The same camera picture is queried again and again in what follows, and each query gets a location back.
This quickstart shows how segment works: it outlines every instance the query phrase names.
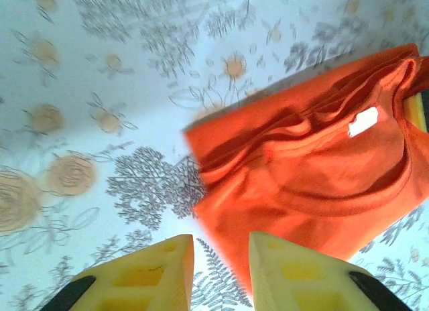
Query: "yellow object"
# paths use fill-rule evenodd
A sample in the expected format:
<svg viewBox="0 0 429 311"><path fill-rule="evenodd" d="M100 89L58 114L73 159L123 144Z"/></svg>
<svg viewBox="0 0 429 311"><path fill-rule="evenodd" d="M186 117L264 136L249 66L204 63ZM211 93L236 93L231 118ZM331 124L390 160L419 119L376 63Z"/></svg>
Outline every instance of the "yellow object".
<svg viewBox="0 0 429 311"><path fill-rule="evenodd" d="M255 311L378 311L348 277L353 264L252 232L250 273Z"/></svg>
<svg viewBox="0 0 429 311"><path fill-rule="evenodd" d="M88 269L92 286L70 311L189 311L194 277L192 235L179 235Z"/></svg>
<svg viewBox="0 0 429 311"><path fill-rule="evenodd" d="M426 129L426 120L424 118L424 108L422 102L422 94L418 93L404 101L405 118L423 132L428 132Z"/></svg>

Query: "white label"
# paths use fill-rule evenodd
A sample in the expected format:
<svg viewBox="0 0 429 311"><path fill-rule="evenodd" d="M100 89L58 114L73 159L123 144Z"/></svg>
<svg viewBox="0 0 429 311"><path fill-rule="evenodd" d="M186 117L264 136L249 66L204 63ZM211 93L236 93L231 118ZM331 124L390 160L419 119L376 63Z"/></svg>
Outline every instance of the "white label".
<svg viewBox="0 0 429 311"><path fill-rule="evenodd" d="M378 110L376 107L369 108L356 115L356 119L349 124L349 137L353 138L368 130L378 122Z"/></svg>

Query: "patterned tablecloth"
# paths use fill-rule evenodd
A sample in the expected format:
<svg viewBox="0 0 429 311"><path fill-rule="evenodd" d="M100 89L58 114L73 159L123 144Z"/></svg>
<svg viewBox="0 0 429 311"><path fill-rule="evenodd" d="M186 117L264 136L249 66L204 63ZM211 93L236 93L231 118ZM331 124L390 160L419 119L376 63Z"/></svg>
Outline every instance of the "patterned tablecloth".
<svg viewBox="0 0 429 311"><path fill-rule="evenodd" d="M182 129L357 51L427 54L428 12L429 0L0 0L0 309L39 310L84 268L192 233L192 309L252 310L192 216L204 187ZM422 205L352 258L416 311L429 310L428 221Z"/></svg>

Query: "clothing tag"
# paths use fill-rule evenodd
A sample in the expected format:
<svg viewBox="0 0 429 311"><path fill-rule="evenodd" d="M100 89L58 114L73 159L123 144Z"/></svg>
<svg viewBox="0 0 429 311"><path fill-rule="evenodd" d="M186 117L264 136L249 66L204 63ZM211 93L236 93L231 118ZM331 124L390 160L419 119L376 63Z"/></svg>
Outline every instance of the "clothing tag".
<svg viewBox="0 0 429 311"><path fill-rule="evenodd" d="M378 110L376 107L369 108L356 115L356 119L349 124L349 137L353 138L368 130L378 122Z"/></svg>

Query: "folded shirt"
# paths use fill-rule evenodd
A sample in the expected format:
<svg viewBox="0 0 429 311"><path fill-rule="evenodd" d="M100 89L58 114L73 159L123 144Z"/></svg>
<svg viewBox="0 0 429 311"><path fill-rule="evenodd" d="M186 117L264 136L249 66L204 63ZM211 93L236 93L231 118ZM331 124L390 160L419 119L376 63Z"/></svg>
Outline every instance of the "folded shirt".
<svg viewBox="0 0 429 311"><path fill-rule="evenodd" d="M195 213L248 292L251 231L349 259L429 195L429 135L403 107L428 87L409 44L186 132L208 190Z"/></svg>

